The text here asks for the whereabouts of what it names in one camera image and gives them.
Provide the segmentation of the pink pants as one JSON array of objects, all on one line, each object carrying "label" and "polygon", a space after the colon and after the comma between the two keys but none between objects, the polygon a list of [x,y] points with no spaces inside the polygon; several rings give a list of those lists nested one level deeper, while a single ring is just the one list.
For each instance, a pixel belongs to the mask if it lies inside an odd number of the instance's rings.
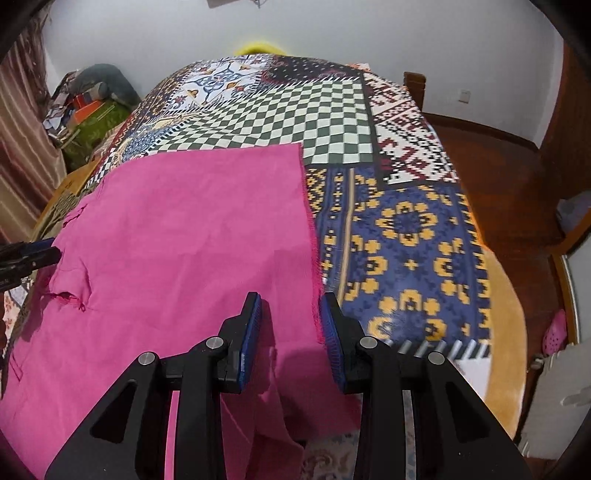
[{"label": "pink pants", "polygon": [[322,275],[298,144],[130,160],[65,217],[14,331],[1,430],[42,477],[141,353],[181,354],[249,292],[266,303],[252,378],[222,401],[231,479],[294,479],[305,440],[358,429],[322,341]]}]

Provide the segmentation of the yellow wooden side table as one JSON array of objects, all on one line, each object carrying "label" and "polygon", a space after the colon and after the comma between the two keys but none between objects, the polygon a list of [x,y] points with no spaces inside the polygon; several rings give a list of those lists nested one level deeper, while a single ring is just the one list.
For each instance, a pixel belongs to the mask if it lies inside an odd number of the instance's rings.
[{"label": "yellow wooden side table", "polygon": [[37,220],[30,236],[32,242],[55,237],[60,232],[65,216],[82,198],[84,185],[98,164],[98,159],[93,160],[65,177]]}]

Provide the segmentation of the striped red curtain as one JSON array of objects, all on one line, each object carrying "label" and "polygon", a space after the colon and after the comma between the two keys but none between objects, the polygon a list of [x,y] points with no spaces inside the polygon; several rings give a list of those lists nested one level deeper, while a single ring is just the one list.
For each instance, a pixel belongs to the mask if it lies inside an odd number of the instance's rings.
[{"label": "striped red curtain", "polygon": [[51,96],[42,30],[43,8],[1,62],[1,243],[29,238],[36,221],[66,176],[61,151],[43,120]]}]

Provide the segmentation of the white suitcase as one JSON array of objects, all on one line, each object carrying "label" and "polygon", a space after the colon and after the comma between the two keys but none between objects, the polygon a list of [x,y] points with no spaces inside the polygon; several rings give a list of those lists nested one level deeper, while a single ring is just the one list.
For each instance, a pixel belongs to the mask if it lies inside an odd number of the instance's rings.
[{"label": "white suitcase", "polygon": [[557,460],[590,410],[590,342],[569,345],[546,358],[519,450],[525,457]]}]

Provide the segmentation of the green storage box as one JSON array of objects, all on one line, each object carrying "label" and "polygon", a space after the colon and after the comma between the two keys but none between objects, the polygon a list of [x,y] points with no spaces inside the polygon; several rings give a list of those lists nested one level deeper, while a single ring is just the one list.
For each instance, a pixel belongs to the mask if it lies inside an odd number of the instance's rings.
[{"label": "green storage box", "polygon": [[95,101],[76,111],[76,125],[61,145],[66,159],[73,165],[84,164],[107,133],[124,122],[130,113],[126,106],[114,100]]}]

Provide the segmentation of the pink croc shoe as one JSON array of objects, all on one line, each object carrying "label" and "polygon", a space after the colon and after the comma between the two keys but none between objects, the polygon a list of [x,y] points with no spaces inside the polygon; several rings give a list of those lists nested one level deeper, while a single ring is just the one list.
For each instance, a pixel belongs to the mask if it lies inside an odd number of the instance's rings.
[{"label": "pink croc shoe", "polygon": [[557,311],[542,340],[542,353],[551,356],[558,353],[565,345],[568,337],[566,312]]}]

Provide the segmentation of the grey plush toy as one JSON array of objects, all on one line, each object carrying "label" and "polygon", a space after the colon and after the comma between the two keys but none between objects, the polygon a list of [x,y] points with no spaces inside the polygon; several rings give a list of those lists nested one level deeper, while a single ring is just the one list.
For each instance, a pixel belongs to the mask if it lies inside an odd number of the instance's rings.
[{"label": "grey plush toy", "polygon": [[133,110],[140,97],[122,72],[111,64],[94,64],[80,70],[69,83],[71,95],[89,93],[93,99],[112,99]]}]

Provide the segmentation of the patchwork patterned bedspread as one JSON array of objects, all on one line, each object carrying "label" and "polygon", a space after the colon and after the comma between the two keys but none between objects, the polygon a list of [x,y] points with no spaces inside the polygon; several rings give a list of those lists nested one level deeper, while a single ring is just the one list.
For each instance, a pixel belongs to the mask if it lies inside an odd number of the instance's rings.
[{"label": "patchwork patterned bedspread", "polygon": [[122,126],[63,221],[124,163],[168,151],[304,146],[322,281],[370,334],[455,363],[489,357],[478,227],[409,91],[366,65],[259,54],[189,64]]}]

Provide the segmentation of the brown wooden door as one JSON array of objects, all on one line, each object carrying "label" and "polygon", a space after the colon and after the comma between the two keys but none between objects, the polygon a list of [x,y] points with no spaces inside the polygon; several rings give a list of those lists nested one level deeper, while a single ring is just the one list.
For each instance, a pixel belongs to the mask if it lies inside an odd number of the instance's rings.
[{"label": "brown wooden door", "polygon": [[540,157],[560,197],[590,189],[590,73],[568,44]]}]

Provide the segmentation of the yellow pillow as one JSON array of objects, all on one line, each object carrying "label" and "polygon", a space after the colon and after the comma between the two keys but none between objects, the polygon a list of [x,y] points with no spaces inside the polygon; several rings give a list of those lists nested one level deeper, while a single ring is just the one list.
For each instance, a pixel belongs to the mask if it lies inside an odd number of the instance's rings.
[{"label": "yellow pillow", "polygon": [[276,45],[270,44],[264,41],[252,41],[247,42],[245,45],[240,46],[235,50],[235,56],[245,55],[259,55],[259,54],[270,54],[270,55],[281,55],[286,56],[287,52],[277,47]]}]

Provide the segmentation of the white wall socket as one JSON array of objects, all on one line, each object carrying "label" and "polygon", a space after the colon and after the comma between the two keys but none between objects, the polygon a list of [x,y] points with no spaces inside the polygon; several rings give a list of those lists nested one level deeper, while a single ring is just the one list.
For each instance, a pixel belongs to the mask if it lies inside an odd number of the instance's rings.
[{"label": "white wall socket", "polygon": [[462,89],[459,93],[459,101],[461,103],[468,104],[470,102],[470,99],[471,99],[471,91]]}]

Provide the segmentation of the wooden bed post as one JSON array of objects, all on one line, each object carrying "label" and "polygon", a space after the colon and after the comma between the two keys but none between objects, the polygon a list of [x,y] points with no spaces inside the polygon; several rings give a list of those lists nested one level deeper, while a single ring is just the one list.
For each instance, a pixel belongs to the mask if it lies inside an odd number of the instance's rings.
[{"label": "wooden bed post", "polygon": [[405,72],[404,86],[420,110],[424,108],[427,78],[422,73]]}]

